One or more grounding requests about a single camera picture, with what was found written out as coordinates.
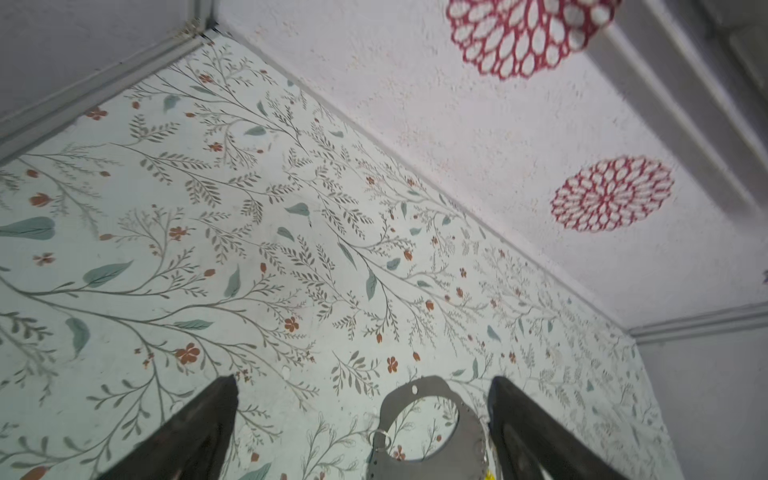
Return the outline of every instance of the red circular doily pattern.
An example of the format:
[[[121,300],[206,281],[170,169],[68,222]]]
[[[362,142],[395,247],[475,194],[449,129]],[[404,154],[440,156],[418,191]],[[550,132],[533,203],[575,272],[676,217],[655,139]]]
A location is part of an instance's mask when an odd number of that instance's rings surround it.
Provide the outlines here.
[[[645,157],[598,162],[558,188],[552,214],[580,232],[626,227],[658,210],[673,183],[668,167]]]
[[[614,17],[621,0],[450,0],[464,61],[504,80],[554,68]]]

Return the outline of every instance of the floral patterned surface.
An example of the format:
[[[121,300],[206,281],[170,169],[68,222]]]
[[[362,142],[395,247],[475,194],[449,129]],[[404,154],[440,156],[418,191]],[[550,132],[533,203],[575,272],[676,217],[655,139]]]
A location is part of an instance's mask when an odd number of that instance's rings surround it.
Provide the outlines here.
[[[383,396],[424,375],[484,422],[507,376],[629,477],[681,478],[631,339],[233,41],[0,182],[3,478],[93,478],[227,374],[224,478],[359,477]],[[455,419],[412,410],[396,458]]]

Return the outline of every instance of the orange flower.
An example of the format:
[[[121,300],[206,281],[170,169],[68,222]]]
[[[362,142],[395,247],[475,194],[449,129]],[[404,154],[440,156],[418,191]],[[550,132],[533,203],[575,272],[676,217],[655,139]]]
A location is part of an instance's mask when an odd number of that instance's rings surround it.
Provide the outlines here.
[[[195,363],[197,361],[197,356],[200,355],[200,349],[198,349],[194,343],[190,343],[187,345],[186,349],[176,350],[174,355],[179,359],[181,365]]]
[[[286,319],[286,330],[293,333],[294,330],[299,329],[299,324],[296,323],[296,317],[292,316],[289,319]]]
[[[187,235],[187,229],[181,227],[173,227],[168,232],[168,235],[176,241],[181,242],[181,237]]]
[[[51,203],[51,200],[53,199],[48,195],[38,192],[34,197],[30,197],[29,203],[32,204],[33,207],[44,207]]]
[[[94,120],[101,120],[101,117],[107,116],[107,112],[105,110],[101,110],[99,107],[93,107],[91,110],[85,112],[85,115],[88,118],[93,118]]]
[[[397,460],[398,462],[402,462],[403,460],[406,459],[406,454],[402,452],[401,445],[397,445],[397,452],[395,452],[394,457],[395,457],[395,460]]]
[[[40,480],[40,478],[43,478],[43,475],[48,471],[48,467],[39,466],[34,467],[29,472],[26,472],[24,476],[21,478],[21,480]]]
[[[38,266],[43,266],[48,263],[53,263],[54,260],[56,260],[54,257],[52,257],[53,253],[43,253],[42,257],[38,257],[35,255],[32,257],[32,259],[38,264]]]

